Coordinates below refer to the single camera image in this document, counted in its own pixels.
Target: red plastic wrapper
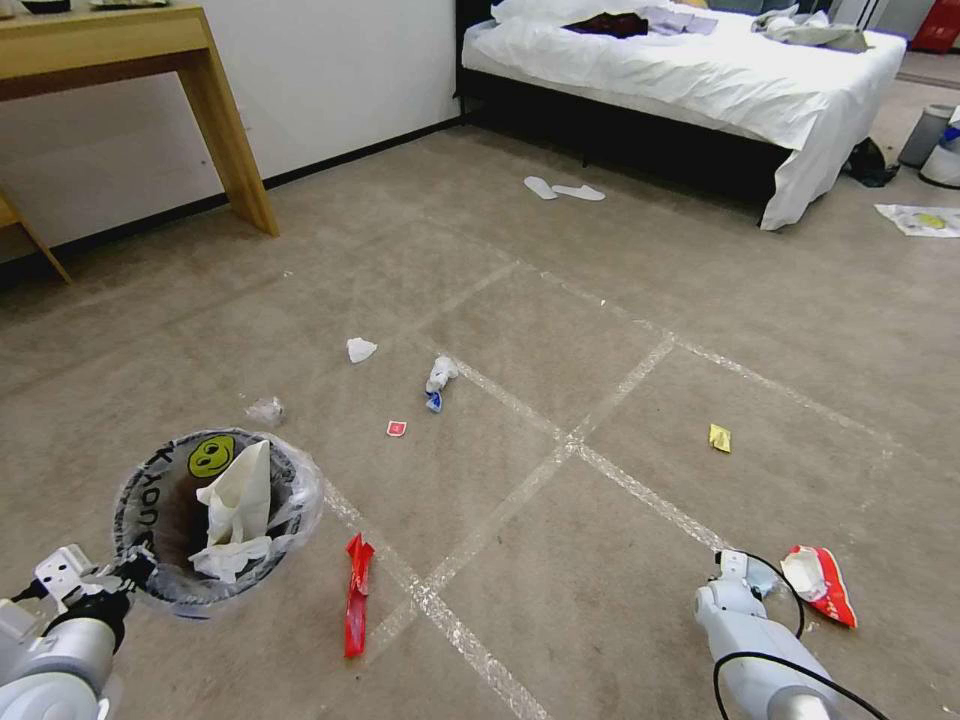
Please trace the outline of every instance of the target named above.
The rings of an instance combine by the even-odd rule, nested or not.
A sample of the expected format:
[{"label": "red plastic wrapper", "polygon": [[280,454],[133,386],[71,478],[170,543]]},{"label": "red plastic wrapper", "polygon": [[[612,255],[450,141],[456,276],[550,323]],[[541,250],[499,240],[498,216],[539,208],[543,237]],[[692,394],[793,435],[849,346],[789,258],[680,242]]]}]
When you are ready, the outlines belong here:
[{"label": "red plastic wrapper", "polygon": [[797,594],[829,618],[857,626],[847,587],[833,553],[826,548],[794,545],[780,563]]},{"label": "red plastic wrapper", "polygon": [[367,575],[373,553],[373,545],[363,541],[362,533],[357,533],[347,543],[347,555],[353,561],[353,567],[347,587],[347,616],[344,620],[346,636],[343,654],[346,657],[362,655],[367,640]]}]

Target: black bed frame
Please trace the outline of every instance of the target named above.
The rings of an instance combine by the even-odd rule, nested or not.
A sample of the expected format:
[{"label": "black bed frame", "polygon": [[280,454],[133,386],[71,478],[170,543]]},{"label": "black bed frame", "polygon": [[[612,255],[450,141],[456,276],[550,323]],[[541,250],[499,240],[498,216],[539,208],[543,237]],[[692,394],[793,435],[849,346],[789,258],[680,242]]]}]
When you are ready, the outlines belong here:
[{"label": "black bed frame", "polygon": [[[482,101],[511,125],[535,124],[534,116],[546,115],[549,139],[580,153],[584,167],[588,159],[610,160],[764,205],[773,195],[774,173],[789,155],[784,148],[463,67],[464,33],[492,18],[490,6],[491,0],[456,0],[456,97],[462,122],[474,116],[467,113],[468,99]],[[562,127],[557,118],[563,119]]]}]

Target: white bedding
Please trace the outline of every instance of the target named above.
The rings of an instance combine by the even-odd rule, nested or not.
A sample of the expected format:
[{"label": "white bedding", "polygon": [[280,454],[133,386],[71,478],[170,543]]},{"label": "white bedding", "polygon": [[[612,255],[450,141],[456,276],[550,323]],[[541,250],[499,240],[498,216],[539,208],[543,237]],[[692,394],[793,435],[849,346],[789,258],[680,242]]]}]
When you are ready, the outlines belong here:
[{"label": "white bedding", "polygon": [[617,40],[511,17],[468,30],[463,65],[790,149],[760,227],[795,223],[867,136],[906,45],[868,32],[859,55],[788,46],[752,33],[749,16],[694,12],[717,18],[711,35]]}]

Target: table leg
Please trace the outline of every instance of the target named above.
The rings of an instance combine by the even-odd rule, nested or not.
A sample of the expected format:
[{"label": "table leg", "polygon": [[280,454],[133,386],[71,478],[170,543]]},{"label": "table leg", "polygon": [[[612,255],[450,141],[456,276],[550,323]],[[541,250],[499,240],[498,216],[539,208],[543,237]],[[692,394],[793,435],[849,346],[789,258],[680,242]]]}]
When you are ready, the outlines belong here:
[{"label": "table leg", "polygon": [[210,49],[186,54],[177,75],[234,211],[263,232],[278,235],[273,208],[212,37]]}]

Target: white robotic arm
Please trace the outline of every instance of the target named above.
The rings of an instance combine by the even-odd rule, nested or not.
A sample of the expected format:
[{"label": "white robotic arm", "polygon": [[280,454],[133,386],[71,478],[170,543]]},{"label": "white robotic arm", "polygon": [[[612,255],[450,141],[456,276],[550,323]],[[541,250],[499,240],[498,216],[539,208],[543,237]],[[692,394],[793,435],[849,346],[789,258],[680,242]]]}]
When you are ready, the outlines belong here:
[{"label": "white robotic arm", "polygon": [[[0,600],[0,720],[106,720],[129,595],[155,569],[139,549],[98,573],[70,545],[37,566],[26,590]],[[17,604],[29,598],[55,603],[55,617]]]},{"label": "white robotic arm", "polygon": [[[788,661],[830,679],[803,644],[767,618],[747,584],[744,553],[719,553],[720,577],[697,590],[694,616],[707,632],[715,661],[732,653],[757,653]],[[841,720],[837,696],[822,683],[785,664],[759,657],[724,663],[723,679],[751,720]]]}]

